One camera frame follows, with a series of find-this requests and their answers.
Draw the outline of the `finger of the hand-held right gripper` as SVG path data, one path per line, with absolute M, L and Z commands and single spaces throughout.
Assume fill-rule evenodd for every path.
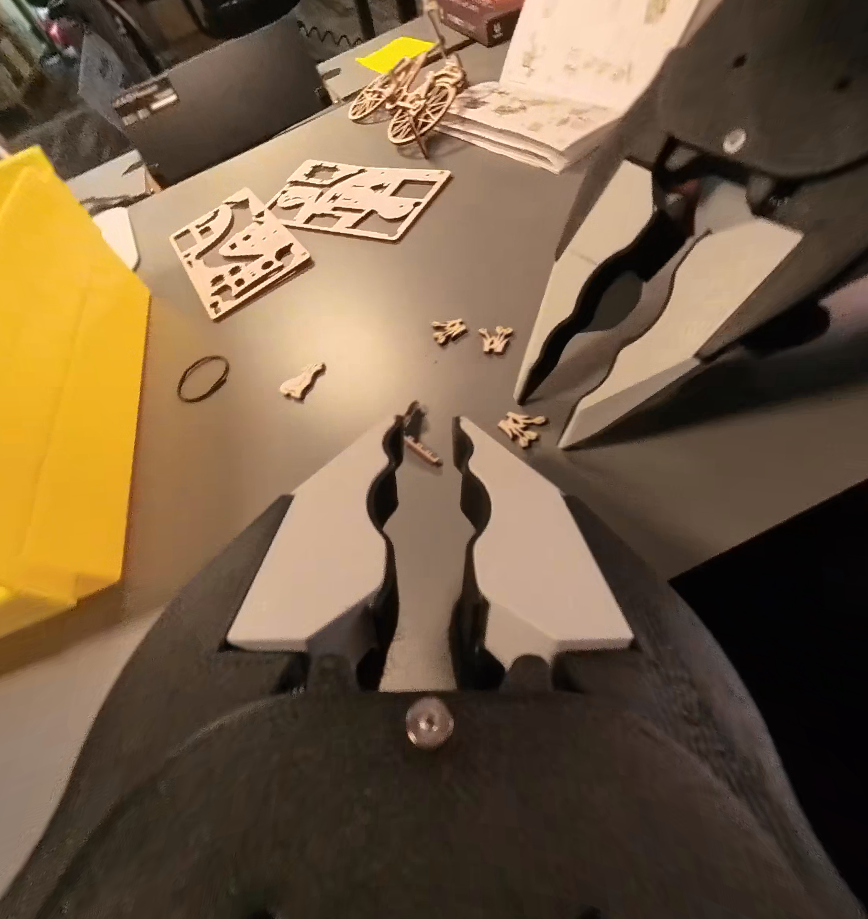
M 789 228 L 728 228 L 702 236 L 675 270 L 659 317 L 574 407 L 558 448 L 575 448 L 600 434 L 695 371 L 702 346 L 801 238 Z
M 653 173 L 621 161 L 604 188 L 588 176 L 559 241 L 514 390 L 524 404 L 580 335 L 607 332 L 627 308 L 623 279 L 649 281 L 689 239 L 693 194 L 667 191 Z

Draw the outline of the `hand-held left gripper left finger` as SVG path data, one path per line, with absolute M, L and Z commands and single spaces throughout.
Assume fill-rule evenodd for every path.
M 394 547 L 404 419 L 390 415 L 290 495 L 226 634 L 235 649 L 344 658 L 377 690 L 398 619 Z

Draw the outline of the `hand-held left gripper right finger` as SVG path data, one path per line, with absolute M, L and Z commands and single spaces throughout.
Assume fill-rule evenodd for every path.
M 569 498 L 469 418 L 454 417 L 451 433 L 473 528 L 450 624 L 458 688 L 496 688 L 524 657 L 553 666 L 566 653 L 627 649 L 634 632 Z

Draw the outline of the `bottle-shaped wooden model part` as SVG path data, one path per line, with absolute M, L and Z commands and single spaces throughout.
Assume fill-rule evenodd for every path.
M 279 394 L 299 403 L 312 391 L 317 379 L 326 371 L 325 362 L 304 366 L 296 375 L 279 385 Z

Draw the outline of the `wooden bicycle model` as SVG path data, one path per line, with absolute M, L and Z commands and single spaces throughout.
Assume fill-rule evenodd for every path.
M 428 136 L 467 85 L 457 53 L 448 53 L 439 61 L 433 51 L 405 56 L 359 91 L 348 107 L 348 119 L 364 123 L 386 113 L 389 142 L 400 148 L 414 146 L 428 158 Z

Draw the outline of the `open instruction booklet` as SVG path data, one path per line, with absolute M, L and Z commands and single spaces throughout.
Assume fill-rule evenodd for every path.
M 650 86 L 701 6 L 713 2 L 525 2 L 500 75 L 467 87 L 437 130 L 559 175 Z

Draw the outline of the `long wooden cut-out sheet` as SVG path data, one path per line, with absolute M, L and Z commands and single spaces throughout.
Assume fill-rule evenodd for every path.
M 286 227 L 397 242 L 452 175 L 441 169 L 366 167 L 308 159 L 267 201 Z

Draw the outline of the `black rubber band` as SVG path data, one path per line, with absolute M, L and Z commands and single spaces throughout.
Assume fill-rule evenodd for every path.
M 192 378 L 205 370 L 214 370 L 216 376 L 200 392 L 192 393 L 189 385 Z M 205 355 L 190 363 L 179 375 L 176 384 L 176 397 L 183 404 L 193 405 L 209 400 L 227 384 L 231 372 L 231 364 L 223 355 Z

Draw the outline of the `dark maroon box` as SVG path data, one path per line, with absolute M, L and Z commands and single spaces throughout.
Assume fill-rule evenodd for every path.
M 437 1 L 442 22 L 485 47 L 509 41 L 524 1 Z

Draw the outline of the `yellow sticky note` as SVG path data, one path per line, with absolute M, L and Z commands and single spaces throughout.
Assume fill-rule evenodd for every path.
M 410 36 L 391 40 L 377 50 L 356 58 L 357 63 L 371 72 L 382 75 L 404 59 L 413 60 L 435 48 L 435 43 Z

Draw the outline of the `squarish wooden cut-out sheet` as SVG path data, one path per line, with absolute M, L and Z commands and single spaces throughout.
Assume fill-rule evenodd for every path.
M 215 323 L 313 266 L 307 249 L 249 189 L 228 196 L 168 240 Z

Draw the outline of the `yellow plastic bin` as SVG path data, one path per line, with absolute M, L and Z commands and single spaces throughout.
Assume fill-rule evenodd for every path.
M 121 579 L 149 305 L 39 147 L 0 161 L 0 639 Z

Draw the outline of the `black chair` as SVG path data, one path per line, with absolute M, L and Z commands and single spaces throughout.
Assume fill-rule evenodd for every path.
M 111 102 L 163 188 L 264 144 L 331 104 L 308 43 L 284 19 L 176 64 Z

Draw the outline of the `white flat object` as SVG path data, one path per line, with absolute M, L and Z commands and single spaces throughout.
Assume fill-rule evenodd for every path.
M 108 208 L 94 214 L 92 220 L 106 244 L 130 271 L 136 271 L 140 263 L 140 254 L 128 208 Z

